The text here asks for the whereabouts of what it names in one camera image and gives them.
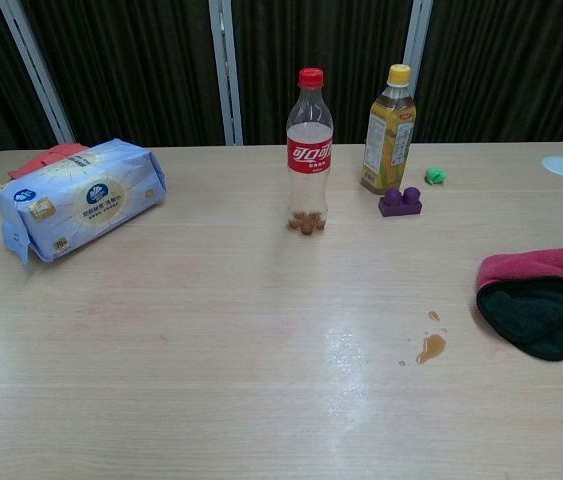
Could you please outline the pink and black cloth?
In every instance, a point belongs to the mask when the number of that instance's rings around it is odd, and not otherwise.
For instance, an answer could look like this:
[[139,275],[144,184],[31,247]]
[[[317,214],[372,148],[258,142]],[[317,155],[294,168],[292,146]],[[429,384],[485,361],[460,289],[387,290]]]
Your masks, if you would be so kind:
[[563,248],[485,258],[476,306],[510,344],[535,358],[563,360]]

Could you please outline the dark pleated curtain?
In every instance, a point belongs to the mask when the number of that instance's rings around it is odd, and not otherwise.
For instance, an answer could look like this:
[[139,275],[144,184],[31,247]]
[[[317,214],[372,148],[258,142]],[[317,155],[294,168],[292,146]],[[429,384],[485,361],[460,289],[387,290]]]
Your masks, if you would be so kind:
[[[75,140],[226,141],[208,0],[20,0]],[[243,140],[281,144],[298,73],[361,143],[415,0],[231,0]],[[418,142],[563,141],[563,0],[432,0]],[[0,151],[56,143],[0,9]]]

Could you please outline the brown liquid spill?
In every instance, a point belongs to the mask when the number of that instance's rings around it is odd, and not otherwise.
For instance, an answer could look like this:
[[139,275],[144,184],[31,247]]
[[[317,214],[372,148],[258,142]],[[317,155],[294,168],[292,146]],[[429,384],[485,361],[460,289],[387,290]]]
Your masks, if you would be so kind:
[[[427,317],[431,322],[439,323],[441,321],[440,315],[434,310],[430,310],[427,313]],[[414,358],[415,364],[423,365],[426,362],[439,357],[445,351],[447,346],[447,333],[448,330],[446,327],[437,328],[437,330],[433,332],[424,331],[419,345],[420,349]],[[413,338],[406,338],[406,346],[413,347],[414,343]],[[400,359],[397,361],[397,365],[405,367],[408,365],[408,361],[406,359]]]

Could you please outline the tea bottle yellow cap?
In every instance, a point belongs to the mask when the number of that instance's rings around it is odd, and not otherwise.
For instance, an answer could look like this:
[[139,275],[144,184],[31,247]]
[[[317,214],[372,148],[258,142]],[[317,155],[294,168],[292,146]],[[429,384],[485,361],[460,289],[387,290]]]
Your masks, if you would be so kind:
[[409,65],[393,64],[370,109],[360,182],[374,194],[399,189],[405,173],[416,120],[410,75]]

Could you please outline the red paper packet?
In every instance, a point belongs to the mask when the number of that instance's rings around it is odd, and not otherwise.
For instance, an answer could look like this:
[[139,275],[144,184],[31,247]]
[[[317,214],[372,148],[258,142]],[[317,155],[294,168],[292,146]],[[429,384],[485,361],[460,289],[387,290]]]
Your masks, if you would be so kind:
[[14,180],[30,174],[36,170],[61,161],[71,155],[87,150],[88,146],[80,143],[62,143],[55,145],[32,158],[23,166],[8,173],[9,178]]

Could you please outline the blue tissue pack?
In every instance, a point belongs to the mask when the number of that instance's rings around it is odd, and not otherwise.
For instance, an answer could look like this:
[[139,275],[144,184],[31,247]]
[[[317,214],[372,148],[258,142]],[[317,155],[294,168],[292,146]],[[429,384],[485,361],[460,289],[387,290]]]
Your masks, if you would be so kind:
[[164,172],[151,151],[113,139],[0,186],[2,240],[28,262],[52,262],[161,203]]

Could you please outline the purple building block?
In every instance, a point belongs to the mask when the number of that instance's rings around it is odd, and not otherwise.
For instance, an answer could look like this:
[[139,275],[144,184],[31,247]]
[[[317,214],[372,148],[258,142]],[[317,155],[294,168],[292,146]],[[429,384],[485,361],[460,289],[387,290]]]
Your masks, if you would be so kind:
[[419,215],[422,210],[420,195],[416,187],[407,187],[403,192],[390,188],[379,199],[379,211],[383,217]]

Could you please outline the grey metal frame post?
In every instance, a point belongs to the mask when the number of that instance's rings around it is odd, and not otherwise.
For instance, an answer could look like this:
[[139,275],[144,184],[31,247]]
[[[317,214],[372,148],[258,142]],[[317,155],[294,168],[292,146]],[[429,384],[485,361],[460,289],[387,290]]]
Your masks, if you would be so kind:
[[413,0],[403,64],[410,66],[409,93],[415,97],[434,0]]
[[208,0],[225,144],[244,144],[232,0]]
[[0,0],[0,10],[58,143],[73,143],[74,133],[20,0]]

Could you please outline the clear cola bottle red label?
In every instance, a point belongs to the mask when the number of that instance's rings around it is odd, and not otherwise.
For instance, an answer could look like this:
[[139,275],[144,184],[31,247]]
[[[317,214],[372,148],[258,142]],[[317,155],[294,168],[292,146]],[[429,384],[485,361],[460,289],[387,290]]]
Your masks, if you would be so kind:
[[287,226],[305,236],[325,229],[326,189],[331,169],[333,119],[322,96],[324,72],[306,67],[298,76],[299,97],[286,122],[290,197]]

